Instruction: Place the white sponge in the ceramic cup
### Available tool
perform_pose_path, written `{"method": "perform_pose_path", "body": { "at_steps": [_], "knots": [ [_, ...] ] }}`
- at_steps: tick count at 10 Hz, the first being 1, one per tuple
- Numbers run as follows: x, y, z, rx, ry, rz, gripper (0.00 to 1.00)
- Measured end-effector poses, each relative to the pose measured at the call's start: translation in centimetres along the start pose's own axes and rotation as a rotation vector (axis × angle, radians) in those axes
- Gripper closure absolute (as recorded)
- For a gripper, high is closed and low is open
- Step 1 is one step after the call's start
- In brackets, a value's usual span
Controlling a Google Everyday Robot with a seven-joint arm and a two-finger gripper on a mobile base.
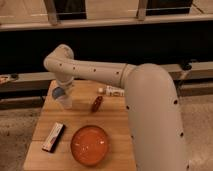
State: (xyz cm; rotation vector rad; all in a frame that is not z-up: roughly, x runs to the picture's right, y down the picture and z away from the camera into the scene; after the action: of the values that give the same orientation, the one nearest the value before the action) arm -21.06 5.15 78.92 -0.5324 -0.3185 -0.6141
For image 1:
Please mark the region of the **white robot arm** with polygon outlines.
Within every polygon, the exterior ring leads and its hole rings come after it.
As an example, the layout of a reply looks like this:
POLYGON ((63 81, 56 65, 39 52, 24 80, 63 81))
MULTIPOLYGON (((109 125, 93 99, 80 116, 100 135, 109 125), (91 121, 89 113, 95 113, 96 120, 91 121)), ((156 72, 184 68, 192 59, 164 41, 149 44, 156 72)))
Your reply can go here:
POLYGON ((124 90, 137 171, 189 171, 176 87, 163 67, 80 61, 65 44, 44 59, 44 67, 63 89, 77 77, 124 90))

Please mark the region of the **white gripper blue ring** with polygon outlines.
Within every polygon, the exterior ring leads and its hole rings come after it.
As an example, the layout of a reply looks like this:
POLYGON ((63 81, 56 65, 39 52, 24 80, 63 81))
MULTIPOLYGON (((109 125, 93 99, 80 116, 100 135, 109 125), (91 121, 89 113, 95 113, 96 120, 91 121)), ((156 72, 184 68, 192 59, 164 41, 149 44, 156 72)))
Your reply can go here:
POLYGON ((71 93, 72 84, 68 84, 66 86, 57 85, 52 90, 52 98, 57 101, 64 109, 72 108, 72 98, 71 93))

